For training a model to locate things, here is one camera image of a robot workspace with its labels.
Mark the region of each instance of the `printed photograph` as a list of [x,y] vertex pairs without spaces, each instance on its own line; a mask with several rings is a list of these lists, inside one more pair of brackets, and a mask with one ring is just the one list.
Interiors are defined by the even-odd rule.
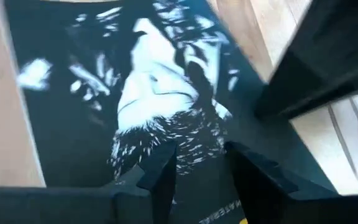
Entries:
[[172,222],[244,218],[239,201],[228,207],[237,194],[223,149],[236,130],[236,45],[210,8],[197,13],[184,0],[5,7],[47,187],[102,187],[174,140]]

